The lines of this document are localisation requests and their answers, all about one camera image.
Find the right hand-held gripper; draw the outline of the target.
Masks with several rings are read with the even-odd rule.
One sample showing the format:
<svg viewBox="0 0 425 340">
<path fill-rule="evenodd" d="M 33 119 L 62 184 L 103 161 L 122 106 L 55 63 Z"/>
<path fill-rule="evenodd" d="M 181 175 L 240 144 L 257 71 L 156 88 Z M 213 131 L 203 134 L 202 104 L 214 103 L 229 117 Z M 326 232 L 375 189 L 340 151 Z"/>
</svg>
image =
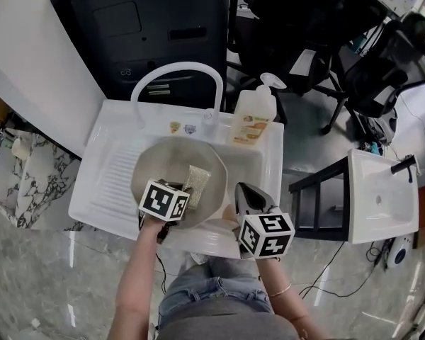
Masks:
<svg viewBox="0 0 425 340">
<path fill-rule="evenodd" d="M 277 207 L 259 187 L 238 182 L 234 190 L 241 259 L 271 259 L 285 256 L 295 236 L 289 214 Z"/>
</svg>

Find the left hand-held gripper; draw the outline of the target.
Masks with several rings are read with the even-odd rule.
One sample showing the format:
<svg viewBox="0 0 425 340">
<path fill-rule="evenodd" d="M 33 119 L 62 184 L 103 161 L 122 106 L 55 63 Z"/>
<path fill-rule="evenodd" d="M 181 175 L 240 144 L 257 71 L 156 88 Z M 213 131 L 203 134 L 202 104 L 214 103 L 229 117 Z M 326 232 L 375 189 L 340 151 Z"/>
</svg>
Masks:
<svg viewBox="0 0 425 340">
<path fill-rule="evenodd" d="M 182 219 L 192 193 L 192 187 L 180 187 L 178 190 L 150 179 L 138 208 L 165 222 L 177 222 Z"/>
</svg>

